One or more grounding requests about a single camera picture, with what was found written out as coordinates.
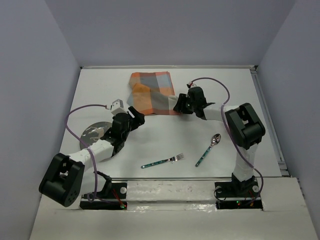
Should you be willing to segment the orange grey checked cloth napkin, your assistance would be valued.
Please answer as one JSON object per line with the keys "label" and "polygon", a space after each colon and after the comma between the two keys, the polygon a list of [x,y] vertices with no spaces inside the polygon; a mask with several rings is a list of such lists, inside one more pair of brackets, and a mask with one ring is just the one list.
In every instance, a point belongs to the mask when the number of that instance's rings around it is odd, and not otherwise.
{"label": "orange grey checked cloth napkin", "polygon": [[178,115],[178,97],[168,71],[134,72],[128,83],[131,93],[127,104],[144,115]]}

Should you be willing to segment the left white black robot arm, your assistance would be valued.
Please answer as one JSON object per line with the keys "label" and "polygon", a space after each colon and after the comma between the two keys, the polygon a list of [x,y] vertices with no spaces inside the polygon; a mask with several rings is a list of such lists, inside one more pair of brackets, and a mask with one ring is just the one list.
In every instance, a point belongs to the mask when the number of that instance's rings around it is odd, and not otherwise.
{"label": "left white black robot arm", "polygon": [[56,154],[38,187],[42,195],[64,207],[78,196],[104,198],[112,189],[112,178],[97,169],[97,163],[114,157],[125,145],[129,133],[145,123],[145,116],[133,106],[115,113],[111,127],[86,148],[69,155]]}

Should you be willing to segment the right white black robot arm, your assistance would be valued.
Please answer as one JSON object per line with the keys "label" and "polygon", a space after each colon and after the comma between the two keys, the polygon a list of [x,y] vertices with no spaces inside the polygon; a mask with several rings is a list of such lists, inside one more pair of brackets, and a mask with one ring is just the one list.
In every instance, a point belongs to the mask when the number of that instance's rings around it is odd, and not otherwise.
{"label": "right white black robot arm", "polygon": [[255,174],[261,172],[254,166],[259,143],[266,129],[250,103],[227,106],[207,102],[201,87],[191,87],[186,94],[178,96],[173,110],[180,114],[195,114],[202,120],[220,121],[236,149],[235,167],[229,182],[215,183],[215,197],[256,199],[260,197],[263,184],[258,184]]}

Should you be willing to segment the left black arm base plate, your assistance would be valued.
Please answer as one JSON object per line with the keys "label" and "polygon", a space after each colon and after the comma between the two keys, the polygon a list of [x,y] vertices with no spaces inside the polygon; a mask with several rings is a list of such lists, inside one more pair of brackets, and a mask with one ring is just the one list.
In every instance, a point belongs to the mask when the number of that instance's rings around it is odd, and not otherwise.
{"label": "left black arm base plate", "polygon": [[128,183],[126,181],[113,182],[110,191],[108,193],[98,192],[94,202],[89,202],[87,195],[83,195],[80,199],[79,208],[82,210],[127,210],[127,190]]}

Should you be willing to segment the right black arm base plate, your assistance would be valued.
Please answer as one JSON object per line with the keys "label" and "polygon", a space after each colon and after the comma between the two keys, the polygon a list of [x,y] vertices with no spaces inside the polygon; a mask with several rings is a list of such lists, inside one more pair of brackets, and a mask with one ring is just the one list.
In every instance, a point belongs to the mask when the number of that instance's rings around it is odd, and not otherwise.
{"label": "right black arm base plate", "polygon": [[263,209],[257,182],[241,192],[236,192],[233,184],[227,181],[215,182],[214,186],[213,195],[218,210]]}

